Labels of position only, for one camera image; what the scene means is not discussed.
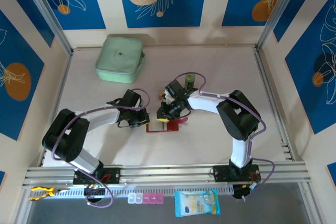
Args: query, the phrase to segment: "mint green pouch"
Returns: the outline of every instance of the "mint green pouch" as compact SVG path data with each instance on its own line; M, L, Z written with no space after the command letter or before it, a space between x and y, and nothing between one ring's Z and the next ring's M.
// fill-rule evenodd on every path
M99 79L133 83L145 62L142 42L132 38L107 38L96 62Z

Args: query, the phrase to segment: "blue package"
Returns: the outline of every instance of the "blue package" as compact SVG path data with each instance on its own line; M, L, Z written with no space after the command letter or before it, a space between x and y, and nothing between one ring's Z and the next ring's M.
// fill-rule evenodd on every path
M175 192L176 217L201 214L221 214L217 190Z

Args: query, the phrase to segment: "white table surface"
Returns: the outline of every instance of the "white table surface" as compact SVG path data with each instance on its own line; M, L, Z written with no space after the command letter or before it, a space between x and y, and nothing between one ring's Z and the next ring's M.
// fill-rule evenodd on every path
M204 91L231 93L238 89L251 101L265 120L268 130L253 144L253 157L284 161L281 138L268 103L253 50L250 47L170 46L146 47L146 63L133 84L101 81L95 70L100 49L75 51L61 97L59 110L83 111L120 98L126 89L142 88L151 96L148 112L160 105L156 84L169 83L187 71L207 78ZM202 83L196 77L195 87ZM84 148L105 165L170 165L228 162L232 138L219 115L193 111L178 132L146 133L145 126L119 129L105 125L87 134ZM43 166L66 166L46 153Z

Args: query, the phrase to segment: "green cylindrical object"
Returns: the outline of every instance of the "green cylindrical object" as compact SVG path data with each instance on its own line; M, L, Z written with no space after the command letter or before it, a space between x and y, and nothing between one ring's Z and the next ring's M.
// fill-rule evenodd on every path
M195 84L195 74L188 73L185 75L184 87L186 90L190 90L194 87Z

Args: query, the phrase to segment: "plastic packet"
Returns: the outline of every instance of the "plastic packet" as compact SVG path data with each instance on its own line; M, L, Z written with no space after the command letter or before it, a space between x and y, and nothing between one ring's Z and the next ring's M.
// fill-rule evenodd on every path
M217 190L175 192L176 217L201 214L221 214Z

